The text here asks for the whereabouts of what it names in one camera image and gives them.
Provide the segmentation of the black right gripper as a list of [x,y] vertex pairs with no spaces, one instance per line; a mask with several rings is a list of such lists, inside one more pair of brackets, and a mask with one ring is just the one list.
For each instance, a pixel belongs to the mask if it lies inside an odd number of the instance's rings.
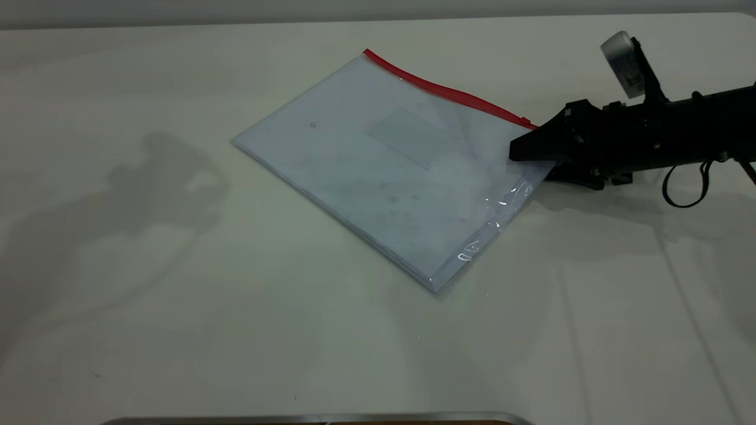
[[558,162],[545,181],[602,191],[632,184],[632,172],[720,159],[715,124],[711,97],[699,92],[666,104],[614,102],[602,109],[576,100],[510,142],[509,159]]

